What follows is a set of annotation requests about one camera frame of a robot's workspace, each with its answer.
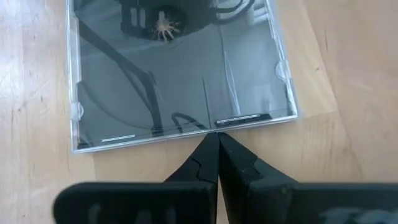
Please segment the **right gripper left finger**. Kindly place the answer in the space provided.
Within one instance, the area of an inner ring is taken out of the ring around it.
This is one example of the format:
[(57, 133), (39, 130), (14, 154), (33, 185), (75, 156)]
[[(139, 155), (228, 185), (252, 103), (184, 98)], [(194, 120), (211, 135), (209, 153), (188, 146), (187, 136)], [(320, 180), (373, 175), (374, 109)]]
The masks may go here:
[(53, 202), (56, 223), (216, 223), (220, 140), (210, 133), (163, 182), (81, 182)]

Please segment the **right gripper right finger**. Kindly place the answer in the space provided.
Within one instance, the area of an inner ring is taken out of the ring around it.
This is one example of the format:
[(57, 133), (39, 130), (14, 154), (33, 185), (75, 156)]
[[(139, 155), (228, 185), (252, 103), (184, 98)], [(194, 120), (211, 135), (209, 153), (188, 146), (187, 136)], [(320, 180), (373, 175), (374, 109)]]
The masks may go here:
[(218, 137), (230, 223), (397, 223), (397, 184), (298, 182), (230, 135)]

